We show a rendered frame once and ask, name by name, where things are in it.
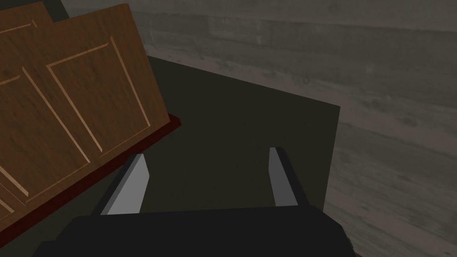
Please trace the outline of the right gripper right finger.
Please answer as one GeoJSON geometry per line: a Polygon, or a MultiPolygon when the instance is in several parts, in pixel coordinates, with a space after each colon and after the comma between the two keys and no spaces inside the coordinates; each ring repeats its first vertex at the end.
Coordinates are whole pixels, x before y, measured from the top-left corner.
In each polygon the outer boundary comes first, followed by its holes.
{"type": "Polygon", "coordinates": [[[282,147],[269,149],[268,172],[275,206],[310,205],[288,155],[282,147]]]}

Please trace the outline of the brown wooden panelled cupboard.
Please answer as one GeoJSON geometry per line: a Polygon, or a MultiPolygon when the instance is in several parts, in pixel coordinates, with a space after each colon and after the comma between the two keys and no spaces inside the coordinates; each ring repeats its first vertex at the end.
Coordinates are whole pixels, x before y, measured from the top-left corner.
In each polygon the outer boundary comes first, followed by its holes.
{"type": "Polygon", "coordinates": [[[180,125],[127,3],[0,0],[0,248],[180,125]]]}

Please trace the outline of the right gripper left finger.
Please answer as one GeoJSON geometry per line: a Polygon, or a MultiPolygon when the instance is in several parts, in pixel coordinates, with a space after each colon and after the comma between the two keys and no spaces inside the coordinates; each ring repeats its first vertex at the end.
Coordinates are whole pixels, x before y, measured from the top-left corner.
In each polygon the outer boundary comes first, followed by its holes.
{"type": "Polygon", "coordinates": [[[139,213],[149,178],[144,154],[131,155],[104,192],[92,215],[139,213]]]}

